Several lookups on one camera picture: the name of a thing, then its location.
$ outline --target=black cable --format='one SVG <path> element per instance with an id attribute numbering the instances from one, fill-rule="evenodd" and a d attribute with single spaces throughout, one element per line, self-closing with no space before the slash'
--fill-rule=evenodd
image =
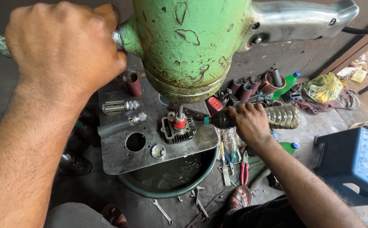
<path id="1" fill-rule="evenodd" d="M 351 27 L 344 27 L 342 32 L 354 34 L 354 35 L 368 35 L 368 29 L 358 29 L 358 28 L 351 28 Z"/>

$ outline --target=metal plate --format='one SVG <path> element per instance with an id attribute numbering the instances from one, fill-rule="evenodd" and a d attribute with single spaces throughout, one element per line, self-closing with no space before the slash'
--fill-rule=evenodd
<path id="1" fill-rule="evenodd" d="M 203 123 L 196 124 L 197 132 L 192 140 L 179 144 L 168 144 L 164 134 L 160 131 L 162 125 L 161 118 L 166 117 L 169 112 L 167 109 L 168 105 L 160 101 L 159 94 L 152 88 L 147 79 L 141 79 L 140 83 L 143 93 L 139 97 L 130 96 L 123 83 L 106 85 L 98 90 L 100 106 L 106 101 L 122 100 L 139 100 L 141 106 L 139 110 L 115 115 L 105 115 L 100 111 L 100 125 L 120 118 L 127 118 L 141 111 L 145 111 L 147 114 L 146 122 L 108 138 L 101 139 L 102 163 L 106 173 L 118 175 L 216 147 L 219 140 L 215 128 L 212 125 L 204 126 Z M 186 104 L 185 107 L 209 113 L 204 101 Z M 134 152 L 124 148 L 124 146 L 126 146 L 127 138 L 136 132 L 145 136 L 146 144 L 141 150 Z M 166 155 L 162 159 L 156 159 L 151 155 L 151 148 L 157 144 L 161 144 L 166 148 Z"/>

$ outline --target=dark pants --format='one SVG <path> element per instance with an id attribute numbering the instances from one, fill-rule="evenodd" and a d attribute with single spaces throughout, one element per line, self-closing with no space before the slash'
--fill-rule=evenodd
<path id="1" fill-rule="evenodd" d="M 224 217 L 224 228 L 306 228 L 285 195 L 267 203 L 231 209 Z"/>

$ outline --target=wrench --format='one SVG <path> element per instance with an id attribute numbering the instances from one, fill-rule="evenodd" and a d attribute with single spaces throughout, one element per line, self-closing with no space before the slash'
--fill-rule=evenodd
<path id="1" fill-rule="evenodd" d="M 198 206 L 201 208 L 202 212 L 204 213 L 204 215 L 205 215 L 206 219 L 207 219 L 207 220 L 211 219 L 211 218 L 208 216 L 207 212 L 206 212 L 206 211 L 205 211 L 205 209 L 204 209 L 204 206 L 202 206 L 202 204 L 201 204 L 201 202 L 199 201 L 199 199 L 197 199 L 197 202 L 198 202 Z"/>
<path id="2" fill-rule="evenodd" d="M 168 217 L 168 215 L 164 212 L 164 210 L 161 208 L 161 206 L 157 203 L 157 200 L 153 200 L 153 204 L 157 206 L 157 208 L 163 213 L 164 217 L 168 220 L 168 223 L 171 225 L 173 224 L 173 221 Z"/>

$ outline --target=green machine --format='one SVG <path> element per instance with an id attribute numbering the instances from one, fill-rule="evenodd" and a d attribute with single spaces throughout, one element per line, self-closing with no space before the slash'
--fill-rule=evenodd
<path id="1" fill-rule="evenodd" d="M 181 104 L 212 96 L 233 54 L 260 43 L 332 38 L 359 12 L 352 0 L 133 0 L 133 7 L 113 34 L 117 48 L 140 57 L 154 89 Z M 0 52 L 11 56 L 3 35 Z"/>

